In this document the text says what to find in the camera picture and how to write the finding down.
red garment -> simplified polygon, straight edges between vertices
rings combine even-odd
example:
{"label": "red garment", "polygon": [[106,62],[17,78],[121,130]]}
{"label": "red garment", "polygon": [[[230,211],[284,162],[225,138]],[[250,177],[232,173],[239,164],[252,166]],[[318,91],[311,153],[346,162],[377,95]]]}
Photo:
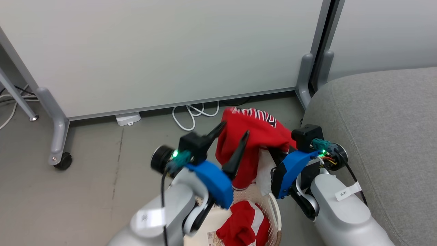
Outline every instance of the red garment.
{"label": "red garment", "polygon": [[231,217],[217,230],[225,246],[265,246],[270,223],[257,204],[241,201],[231,206]]}
{"label": "red garment", "polygon": [[227,108],[223,112],[222,121],[226,121],[226,126],[218,138],[215,152],[215,157],[221,165],[229,161],[243,134],[247,130],[250,131],[240,168],[232,182],[237,189],[248,187],[257,176],[261,146],[277,147],[284,152],[288,151],[289,146],[296,148],[290,130],[265,111]]}

black wheel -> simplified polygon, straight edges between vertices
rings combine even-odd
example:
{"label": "black wheel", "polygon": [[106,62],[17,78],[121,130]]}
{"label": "black wheel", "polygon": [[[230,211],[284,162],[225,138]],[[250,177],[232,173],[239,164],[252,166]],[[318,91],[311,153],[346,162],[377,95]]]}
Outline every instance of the black wheel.
{"label": "black wheel", "polygon": [[54,167],[59,170],[66,170],[70,167],[71,161],[73,161],[73,159],[71,158],[70,153],[64,152],[62,153],[61,161],[58,164],[54,165]]}

fabric tag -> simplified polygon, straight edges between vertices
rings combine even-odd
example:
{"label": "fabric tag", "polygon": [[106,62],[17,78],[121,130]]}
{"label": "fabric tag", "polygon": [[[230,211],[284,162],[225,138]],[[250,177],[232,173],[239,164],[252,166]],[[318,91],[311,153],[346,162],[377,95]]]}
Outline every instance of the fabric tag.
{"label": "fabric tag", "polygon": [[152,210],[139,210],[136,213],[137,229],[144,229],[149,227],[162,227],[165,223],[165,208]]}
{"label": "fabric tag", "polygon": [[335,197],[337,198],[337,201],[341,201],[343,199],[346,199],[350,195],[357,193],[360,190],[361,190],[361,186],[358,182],[356,182],[355,184],[335,193]]}

white plastic basket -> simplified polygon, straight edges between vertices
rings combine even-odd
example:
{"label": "white plastic basket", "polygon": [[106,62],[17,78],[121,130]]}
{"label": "white plastic basket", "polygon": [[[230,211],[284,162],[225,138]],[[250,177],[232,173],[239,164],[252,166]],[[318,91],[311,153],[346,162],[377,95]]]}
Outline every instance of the white plastic basket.
{"label": "white plastic basket", "polygon": [[[250,200],[261,207],[264,216],[270,222],[269,237],[266,246],[278,246],[281,242],[281,213],[276,199],[272,193],[261,196],[259,188],[251,184],[245,190],[234,190],[234,201],[232,204]],[[185,236],[184,245],[187,246],[208,246],[207,233],[219,229],[231,216],[230,210],[224,210],[216,205],[211,209],[202,226],[192,238]]]}

white partition panel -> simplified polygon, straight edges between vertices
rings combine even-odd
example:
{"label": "white partition panel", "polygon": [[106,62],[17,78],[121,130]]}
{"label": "white partition panel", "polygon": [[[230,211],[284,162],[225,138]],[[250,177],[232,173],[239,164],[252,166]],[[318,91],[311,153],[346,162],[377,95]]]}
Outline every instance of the white partition panel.
{"label": "white partition panel", "polygon": [[2,0],[0,27],[70,118],[296,85],[322,0]]}
{"label": "white partition panel", "polygon": [[437,1],[345,0],[329,50],[328,80],[437,66]]}

